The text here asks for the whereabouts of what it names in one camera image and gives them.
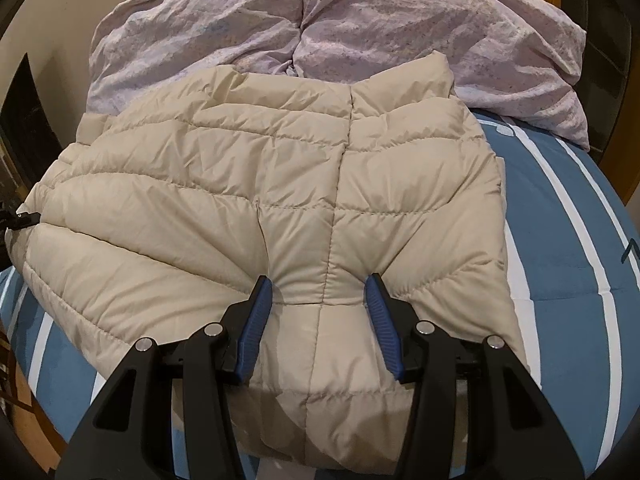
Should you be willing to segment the beige quilted down jacket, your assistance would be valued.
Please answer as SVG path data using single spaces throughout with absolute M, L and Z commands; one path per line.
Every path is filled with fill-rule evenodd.
M 412 393 L 386 370 L 364 283 L 452 336 L 524 344 L 506 278 L 503 164 L 434 52 L 356 84 L 201 70 L 77 139 L 6 234 L 38 302 L 102 375 L 273 282 L 240 445 L 389 474 Z

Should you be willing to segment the blue white striped bedsheet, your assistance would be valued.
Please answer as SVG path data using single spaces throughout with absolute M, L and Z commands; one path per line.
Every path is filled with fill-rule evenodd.
M 506 162 L 508 280 L 533 375 L 586 475 L 639 439 L 639 233 L 591 157 L 551 133 L 473 110 Z M 1 272 L 1 327 L 44 421 L 70 438 L 104 379 L 14 267 Z

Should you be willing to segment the lilac floral duvet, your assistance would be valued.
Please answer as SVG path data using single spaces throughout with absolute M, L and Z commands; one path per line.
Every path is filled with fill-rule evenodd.
M 126 0 L 96 26 L 87 110 L 216 65 L 353 84 L 436 51 L 467 106 L 586 148 L 585 43 L 544 0 Z

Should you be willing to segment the wooden framed cabinet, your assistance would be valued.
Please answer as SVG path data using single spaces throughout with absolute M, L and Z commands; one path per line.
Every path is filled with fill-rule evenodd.
M 546 0 L 587 33 L 575 89 L 590 156 L 628 204 L 639 185 L 639 0 Z

